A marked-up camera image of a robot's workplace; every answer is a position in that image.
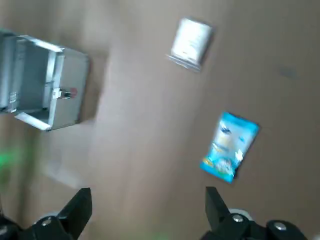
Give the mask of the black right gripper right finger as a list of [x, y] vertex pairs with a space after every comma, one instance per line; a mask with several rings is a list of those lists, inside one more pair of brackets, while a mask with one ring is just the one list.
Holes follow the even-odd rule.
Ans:
[[231, 211], [214, 186], [205, 189], [205, 213], [211, 230], [202, 240], [305, 240], [307, 237], [294, 224], [270, 220], [257, 224], [244, 211]]

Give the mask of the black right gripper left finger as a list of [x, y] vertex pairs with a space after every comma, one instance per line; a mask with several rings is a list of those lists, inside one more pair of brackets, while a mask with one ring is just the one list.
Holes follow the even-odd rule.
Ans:
[[81, 188], [57, 215], [45, 216], [28, 228], [0, 216], [2, 240], [77, 240], [92, 216], [92, 193]]

